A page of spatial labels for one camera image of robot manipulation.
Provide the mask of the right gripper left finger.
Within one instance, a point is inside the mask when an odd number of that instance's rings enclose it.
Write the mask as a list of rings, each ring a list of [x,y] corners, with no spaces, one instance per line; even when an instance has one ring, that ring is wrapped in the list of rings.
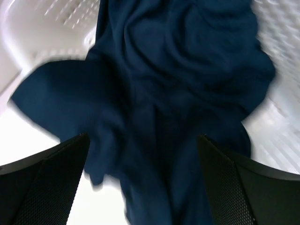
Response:
[[[80,134],[0,167],[2,225],[65,225],[90,146]]]

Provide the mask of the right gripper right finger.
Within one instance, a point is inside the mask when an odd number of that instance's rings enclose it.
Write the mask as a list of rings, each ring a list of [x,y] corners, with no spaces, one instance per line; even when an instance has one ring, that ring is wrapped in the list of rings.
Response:
[[[202,175],[216,225],[299,225],[300,176],[197,138]]]

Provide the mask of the navy blue shorts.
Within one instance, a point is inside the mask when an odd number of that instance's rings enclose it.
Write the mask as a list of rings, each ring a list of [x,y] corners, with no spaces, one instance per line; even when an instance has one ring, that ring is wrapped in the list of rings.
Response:
[[[84,60],[35,69],[11,100],[65,141],[90,136],[93,185],[120,181],[132,225],[211,225],[196,138],[247,157],[242,125],[275,68],[249,0],[103,0]]]

